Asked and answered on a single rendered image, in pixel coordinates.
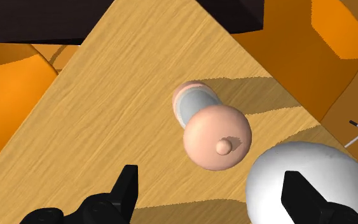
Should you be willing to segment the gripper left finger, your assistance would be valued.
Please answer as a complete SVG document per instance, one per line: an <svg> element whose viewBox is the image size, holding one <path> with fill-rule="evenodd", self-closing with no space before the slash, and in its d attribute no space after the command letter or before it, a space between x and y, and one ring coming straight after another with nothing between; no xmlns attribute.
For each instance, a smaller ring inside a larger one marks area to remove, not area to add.
<svg viewBox="0 0 358 224"><path fill-rule="evenodd" d="M130 224L138 193L138 166L125 165L109 193L87 197L66 216L55 207L34 210L20 224Z"/></svg>

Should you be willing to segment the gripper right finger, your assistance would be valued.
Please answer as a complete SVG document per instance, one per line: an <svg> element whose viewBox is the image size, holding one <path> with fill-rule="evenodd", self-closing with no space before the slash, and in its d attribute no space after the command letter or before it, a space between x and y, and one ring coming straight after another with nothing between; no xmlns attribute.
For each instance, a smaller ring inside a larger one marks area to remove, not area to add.
<svg viewBox="0 0 358 224"><path fill-rule="evenodd" d="M358 224L351 207L328 202L298 171L286 171L281 203L294 224Z"/></svg>

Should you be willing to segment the white round object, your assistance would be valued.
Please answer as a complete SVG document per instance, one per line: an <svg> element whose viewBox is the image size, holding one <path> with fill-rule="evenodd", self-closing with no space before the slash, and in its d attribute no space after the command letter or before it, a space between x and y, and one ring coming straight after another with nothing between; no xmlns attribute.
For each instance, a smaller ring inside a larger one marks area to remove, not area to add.
<svg viewBox="0 0 358 224"><path fill-rule="evenodd" d="M266 150L251 167L245 193L252 224L294 224L280 200L286 171L299 171L326 200L358 213L358 163L324 144L289 142Z"/></svg>

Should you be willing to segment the light wooden table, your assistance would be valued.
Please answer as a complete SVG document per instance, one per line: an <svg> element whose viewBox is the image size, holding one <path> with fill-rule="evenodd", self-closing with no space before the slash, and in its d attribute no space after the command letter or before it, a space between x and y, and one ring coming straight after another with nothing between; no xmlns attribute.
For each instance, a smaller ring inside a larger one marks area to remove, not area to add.
<svg viewBox="0 0 358 224"><path fill-rule="evenodd" d="M252 148L206 171L182 147L176 86L203 80L244 110ZM249 224L245 181L288 137L339 147L195 0L116 0L0 153L0 224L40 207L75 211L139 167L132 224Z"/></svg>

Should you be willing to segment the orange upholstered seat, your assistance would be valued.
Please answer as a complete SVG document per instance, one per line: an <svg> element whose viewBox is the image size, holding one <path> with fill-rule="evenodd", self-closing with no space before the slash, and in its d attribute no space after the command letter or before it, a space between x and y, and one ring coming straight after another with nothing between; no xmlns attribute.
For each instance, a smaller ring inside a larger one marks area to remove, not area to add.
<svg viewBox="0 0 358 224"><path fill-rule="evenodd" d="M0 151L56 77L32 45L0 43Z"/></svg>
<svg viewBox="0 0 358 224"><path fill-rule="evenodd" d="M265 0L263 29L234 39L318 121L358 72L358 20L340 0Z"/></svg>

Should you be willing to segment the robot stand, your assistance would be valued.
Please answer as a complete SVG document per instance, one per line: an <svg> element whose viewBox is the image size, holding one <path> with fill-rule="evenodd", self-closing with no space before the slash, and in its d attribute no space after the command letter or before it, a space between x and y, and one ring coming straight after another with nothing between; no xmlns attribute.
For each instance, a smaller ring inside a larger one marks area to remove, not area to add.
<svg viewBox="0 0 358 224"><path fill-rule="evenodd" d="M230 34L263 28L265 0L195 0ZM114 0L0 0L0 43L80 45Z"/></svg>

